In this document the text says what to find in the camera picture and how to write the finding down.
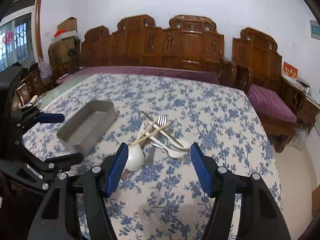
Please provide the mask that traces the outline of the white ceramic soup spoon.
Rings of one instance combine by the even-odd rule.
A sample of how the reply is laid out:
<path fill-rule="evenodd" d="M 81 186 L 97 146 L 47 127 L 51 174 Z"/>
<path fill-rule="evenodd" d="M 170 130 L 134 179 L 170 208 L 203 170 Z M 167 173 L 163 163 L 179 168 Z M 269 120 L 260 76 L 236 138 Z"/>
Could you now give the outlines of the white ceramic soup spoon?
<path fill-rule="evenodd" d="M 135 141 L 129 145 L 129 155 L 125 168 L 130 172 L 139 171 L 145 162 L 145 155 L 139 142 L 142 132 L 145 128 L 145 122 L 142 122 Z"/>

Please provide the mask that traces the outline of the white plastic fork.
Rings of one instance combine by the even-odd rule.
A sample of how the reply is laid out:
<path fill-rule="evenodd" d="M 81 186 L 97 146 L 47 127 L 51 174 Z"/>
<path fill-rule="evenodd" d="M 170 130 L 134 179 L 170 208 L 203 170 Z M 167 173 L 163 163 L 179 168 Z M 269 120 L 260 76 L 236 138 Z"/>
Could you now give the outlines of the white plastic fork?
<path fill-rule="evenodd" d="M 186 155 L 186 153 L 184 152 L 180 152 L 180 151 L 176 151 L 176 150 L 172 150 L 170 148 L 168 148 L 167 146 L 163 145 L 161 142 L 159 141 L 156 141 L 156 140 L 151 140 L 151 143 L 153 144 L 153 146 L 159 146 L 160 148 L 164 149 L 167 151 L 168 155 L 171 157 L 171 158 L 174 158 L 174 159 L 179 159 L 179 158 L 182 158 Z"/>

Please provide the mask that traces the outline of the light bamboo chopstick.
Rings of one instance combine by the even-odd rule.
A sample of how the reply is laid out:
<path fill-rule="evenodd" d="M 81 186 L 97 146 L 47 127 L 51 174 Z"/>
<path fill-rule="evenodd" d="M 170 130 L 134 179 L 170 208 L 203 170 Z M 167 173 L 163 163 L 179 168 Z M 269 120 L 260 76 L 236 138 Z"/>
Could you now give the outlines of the light bamboo chopstick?
<path fill-rule="evenodd" d="M 136 140 L 140 139 L 146 132 L 151 131 L 153 129 L 154 124 L 155 124 L 155 121 L 150 121 L 148 123 L 143 122 L 139 129 Z"/>
<path fill-rule="evenodd" d="M 140 144 L 143 141 L 146 141 L 146 139 L 148 139 L 149 137 L 152 137 L 154 135 L 156 135 L 158 132 L 162 131 L 163 129 L 165 129 L 166 127 L 169 126 L 170 123 L 167 123 L 166 125 L 161 126 L 160 128 L 155 129 L 154 131 L 152 131 L 151 133 L 149 133 L 148 135 L 143 135 L 140 139 L 135 140 L 133 143 L 130 144 L 130 146 L 134 146 L 136 144 Z"/>

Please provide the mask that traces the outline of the white plastic spoon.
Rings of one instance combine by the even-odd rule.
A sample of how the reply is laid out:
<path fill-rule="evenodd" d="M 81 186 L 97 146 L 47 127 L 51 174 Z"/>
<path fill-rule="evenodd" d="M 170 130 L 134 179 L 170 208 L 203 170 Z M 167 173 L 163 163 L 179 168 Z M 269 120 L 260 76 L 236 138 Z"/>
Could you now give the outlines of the white plastic spoon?
<path fill-rule="evenodd" d="M 172 146 L 174 146 L 175 148 L 178 148 L 180 150 L 188 150 L 190 148 L 189 142 L 182 140 L 182 139 L 176 139 L 175 137 L 170 135 L 169 132 L 167 132 L 165 129 L 160 131 L 160 133 L 163 136 L 165 136 L 168 139 L 168 141 L 170 142 L 170 144 Z"/>

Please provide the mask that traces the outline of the metal rectangular tray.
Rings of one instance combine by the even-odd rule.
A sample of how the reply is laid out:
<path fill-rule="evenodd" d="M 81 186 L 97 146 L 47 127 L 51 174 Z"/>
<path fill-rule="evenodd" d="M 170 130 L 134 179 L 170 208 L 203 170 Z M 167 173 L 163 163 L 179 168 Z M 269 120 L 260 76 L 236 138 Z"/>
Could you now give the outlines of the metal rectangular tray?
<path fill-rule="evenodd" d="M 57 132 L 61 144 L 71 153 L 89 155 L 116 121 L 114 103 L 93 100 L 77 111 Z"/>

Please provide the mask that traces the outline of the blue floral tablecloth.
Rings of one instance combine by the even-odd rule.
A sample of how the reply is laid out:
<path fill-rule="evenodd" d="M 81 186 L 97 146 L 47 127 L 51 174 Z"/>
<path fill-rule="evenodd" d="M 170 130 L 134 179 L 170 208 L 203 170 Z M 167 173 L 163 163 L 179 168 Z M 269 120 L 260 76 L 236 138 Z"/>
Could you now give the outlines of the blue floral tablecloth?
<path fill-rule="evenodd" d="M 235 174 L 256 172 L 282 206 L 274 153 L 246 94 L 200 81 L 159 76 L 97 74 L 44 107 L 70 119 L 93 100 L 110 101 L 118 112 L 112 127 L 70 175 L 83 174 L 136 139 L 147 116 L 165 115 L 174 137 L 196 142 L 202 152 Z M 214 201 L 201 189 L 189 155 L 172 159 L 146 146 L 153 162 L 130 172 L 106 207 L 119 239 L 200 239 Z"/>

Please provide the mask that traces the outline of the wooden side cabinet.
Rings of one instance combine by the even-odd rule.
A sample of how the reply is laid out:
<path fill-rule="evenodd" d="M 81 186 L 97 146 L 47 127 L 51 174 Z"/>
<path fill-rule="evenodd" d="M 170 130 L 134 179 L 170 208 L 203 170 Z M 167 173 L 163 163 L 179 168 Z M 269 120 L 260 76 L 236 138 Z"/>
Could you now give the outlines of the wooden side cabinet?
<path fill-rule="evenodd" d="M 49 46 L 49 64 L 56 79 L 79 68 L 80 45 L 81 40 L 72 36 Z"/>

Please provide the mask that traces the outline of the purple sofa cushion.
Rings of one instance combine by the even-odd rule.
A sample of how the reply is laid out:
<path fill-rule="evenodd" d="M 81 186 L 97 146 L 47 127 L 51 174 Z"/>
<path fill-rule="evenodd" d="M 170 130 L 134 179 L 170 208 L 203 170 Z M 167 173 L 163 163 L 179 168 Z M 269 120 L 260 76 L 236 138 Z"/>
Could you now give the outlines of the purple sofa cushion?
<path fill-rule="evenodd" d="M 84 67 L 72 74 L 65 74 L 59 78 L 57 84 L 62 84 L 67 80 L 80 75 L 94 74 L 132 74 L 132 75 L 149 75 L 173 77 L 179 79 L 201 81 L 219 85 L 217 74 L 215 72 L 201 72 L 196 70 L 157 68 L 157 67 L 139 67 L 139 66 L 100 66 L 100 67 Z"/>

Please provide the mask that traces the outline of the cardboard box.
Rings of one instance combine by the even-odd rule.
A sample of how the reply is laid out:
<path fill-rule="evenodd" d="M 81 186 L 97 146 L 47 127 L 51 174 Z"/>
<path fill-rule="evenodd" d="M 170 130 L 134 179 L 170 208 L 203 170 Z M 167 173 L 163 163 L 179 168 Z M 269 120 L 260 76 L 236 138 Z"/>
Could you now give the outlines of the cardboard box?
<path fill-rule="evenodd" d="M 78 31 L 77 19 L 70 17 L 57 26 L 57 30 Z"/>

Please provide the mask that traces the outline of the carved wooden sofa bench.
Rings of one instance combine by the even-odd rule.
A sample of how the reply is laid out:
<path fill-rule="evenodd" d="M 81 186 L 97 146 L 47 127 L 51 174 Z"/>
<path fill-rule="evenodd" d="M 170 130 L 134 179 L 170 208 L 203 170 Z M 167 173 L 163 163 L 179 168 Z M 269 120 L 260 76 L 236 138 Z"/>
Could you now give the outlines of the carved wooden sofa bench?
<path fill-rule="evenodd" d="M 117 31 L 90 29 L 81 45 L 83 67 L 139 66 L 215 72 L 220 85 L 231 87 L 236 65 L 224 58 L 224 36 L 211 18 L 177 15 L 158 27 L 149 15 L 122 19 Z"/>

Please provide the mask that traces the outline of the red sign card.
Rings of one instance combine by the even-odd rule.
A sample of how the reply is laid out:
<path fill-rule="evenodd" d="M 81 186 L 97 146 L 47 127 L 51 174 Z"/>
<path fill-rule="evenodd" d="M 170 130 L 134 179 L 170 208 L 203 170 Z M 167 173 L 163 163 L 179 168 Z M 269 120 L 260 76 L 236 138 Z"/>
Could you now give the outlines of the red sign card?
<path fill-rule="evenodd" d="M 297 79 L 298 78 L 298 69 L 294 66 L 288 64 L 287 62 L 283 63 L 283 75 L 285 77 L 289 77 L 291 79 Z"/>

